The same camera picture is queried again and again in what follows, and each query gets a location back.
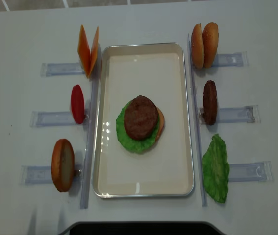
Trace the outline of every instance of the hamburger bun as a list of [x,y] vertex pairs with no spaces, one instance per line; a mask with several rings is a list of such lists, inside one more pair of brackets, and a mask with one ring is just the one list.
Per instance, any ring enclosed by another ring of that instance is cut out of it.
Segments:
[[201,24],[194,26],[191,35],[191,58],[196,68],[201,69],[204,64],[204,44],[202,38]]
[[164,118],[164,115],[163,115],[162,111],[159,108],[157,108],[157,111],[158,111],[158,114],[159,114],[159,129],[158,129],[158,133],[157,133],[157,136],[156,136],[155,143],[159,140],[160,136],[163,133],[164,127],[165,127],[165,118]]
[[203,30],[204,44],[204,66],[209,68],[212,66],[218,47],[218,26],[211,22],[205,26]]
[[70,142],[56,142],[51,159],[51,178],[59,192],[68,192],[74,179],[75,155]]

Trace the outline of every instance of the burger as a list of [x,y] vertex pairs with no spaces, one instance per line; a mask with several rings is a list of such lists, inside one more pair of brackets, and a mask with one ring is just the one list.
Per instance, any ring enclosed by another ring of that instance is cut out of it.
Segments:
[[160,138],[165,126],[163,113],[139,95],[122,108],[116,119],[117,138],[128,151],[142,153]]

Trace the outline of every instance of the patty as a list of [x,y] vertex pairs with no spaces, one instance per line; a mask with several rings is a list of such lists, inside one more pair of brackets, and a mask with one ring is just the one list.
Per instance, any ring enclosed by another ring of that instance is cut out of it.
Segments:
[[208,125],[214,125],[217,116],[217,92],[215,83],[208,81],[203,94],[204,120]]
[[150,136],[158,123],[157,107],[139,95],[125,110],[125,130],[128,136],[140,141]]

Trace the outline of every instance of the red tomato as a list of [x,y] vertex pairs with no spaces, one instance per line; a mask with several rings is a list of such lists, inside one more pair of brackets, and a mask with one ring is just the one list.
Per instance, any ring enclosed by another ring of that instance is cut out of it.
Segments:
[[81,87],[75,85],[71,92],[71,110],[76,124],[82,124],[85,119],[84,98]]

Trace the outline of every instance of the tray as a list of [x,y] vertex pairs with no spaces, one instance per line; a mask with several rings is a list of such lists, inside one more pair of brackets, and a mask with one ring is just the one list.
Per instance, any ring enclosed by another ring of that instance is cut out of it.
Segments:
[[[92,185],[97,196],[184,196],[194,187],[184,54],[176,43],[111,46],[102,55]],[[116,118],[138,95],[160,108],[165,128],[144,154],[117,140]]]

